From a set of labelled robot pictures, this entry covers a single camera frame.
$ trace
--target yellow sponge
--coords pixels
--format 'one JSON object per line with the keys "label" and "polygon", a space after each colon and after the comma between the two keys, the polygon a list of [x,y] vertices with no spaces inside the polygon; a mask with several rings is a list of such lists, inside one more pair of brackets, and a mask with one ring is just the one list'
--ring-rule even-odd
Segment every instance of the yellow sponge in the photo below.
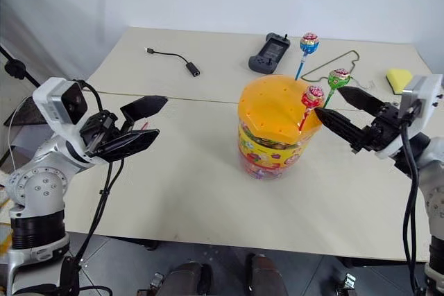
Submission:
{"label": "yellow sponge", "polygon": [[413,78],[410,71],[407,71],[406,69],[389,69],[386,77],[395,95],[402,94],[402,90]]}

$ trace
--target white wall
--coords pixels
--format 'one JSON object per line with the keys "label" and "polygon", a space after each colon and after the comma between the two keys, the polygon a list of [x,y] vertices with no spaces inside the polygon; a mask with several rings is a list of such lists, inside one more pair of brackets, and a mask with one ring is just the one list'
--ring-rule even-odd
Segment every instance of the white wall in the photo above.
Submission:
{"label": "white wall", "polygon": [[87,78],[127,26],[413,42],[432,71],[444,73],[444,0],[0,0],[0,6],[1,43],[40,79]]}

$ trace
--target orange lid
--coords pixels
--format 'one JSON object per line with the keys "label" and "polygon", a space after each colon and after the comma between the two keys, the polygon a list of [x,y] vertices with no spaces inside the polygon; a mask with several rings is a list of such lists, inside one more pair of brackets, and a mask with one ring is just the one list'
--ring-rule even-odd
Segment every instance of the orange lid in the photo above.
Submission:
{"label": "orange lid", "polygon": [[301,98],[308,86],[289,76],[256,79],[242,92],[237,110],[239,118],[256,137],[294,144],[322,124],[316,113],[310,112],[302,132],[299,131],[306,110]]}

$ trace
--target robotic arm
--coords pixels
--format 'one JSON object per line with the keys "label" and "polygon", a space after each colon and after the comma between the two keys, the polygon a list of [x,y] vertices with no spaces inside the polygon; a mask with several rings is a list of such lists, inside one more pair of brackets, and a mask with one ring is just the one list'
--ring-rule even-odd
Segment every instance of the robotic arm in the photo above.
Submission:
{"label": "robotic arm", "polygon": [[[375,117],[363,129],[336,111],[315,109],[323,125],[349,142],[354,153],[364,148],[374,150],[381,159],[391,157],[395,167],[412,178],[413,185],[418,182],[432,235],[430,261],[425,266],[427,295],[444,294],[444,137],[430,139],[420,131],[443,98],[439,94],[442,79],[442,75],[414,77],[402,93],[400,109],[359,88],[339,88],[349,104]],[[406,150],[405,143],[411,150]]]}
{"label": "robotic arm", "polygon": [[83,81],[50,78],[34,91],[33,99],[53,137],[34,158],[8,178],[12,248],[8,252],[8,295],[77,295],[78,262],[67,256],[63,195],[72,177],[96,164],[111,163],[146,150],[159,130],[132,130],[135,121],[157,114],[167,99],[145,96],[121,108],[117,117],[102,110],[87,118]]}

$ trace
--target floor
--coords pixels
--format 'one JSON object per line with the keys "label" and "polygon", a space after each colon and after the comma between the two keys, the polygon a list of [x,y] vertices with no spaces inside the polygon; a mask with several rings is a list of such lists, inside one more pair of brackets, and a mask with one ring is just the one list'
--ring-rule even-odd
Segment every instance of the floor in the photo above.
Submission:
{"label": "floor", "polygon": [[[71,233],[73,253],[77,252],[84,238],[84,234]],[[175,242],[163,242],[155,251],[148,251],[141,245],[103,236],[91,239],[84,256],[80,283],[82,286],[108,286],[115,296],[135,296],[138,289],[149,285],[156,272],[165,275],[181,263],[197,261],[212,266],[212,295],[245,296],[244,261],[251,252],[265,254],[274,261],[291,296],[336,295],[334,285],[347,272],[357,278],[355,288],[359,296],[411,294],[404,265],[348,269],[333,256]],[[417,271],[420,281],[424,281],[422,272],[423,265],[420,265]],[[88,290],[81,295],[107,293]]]}

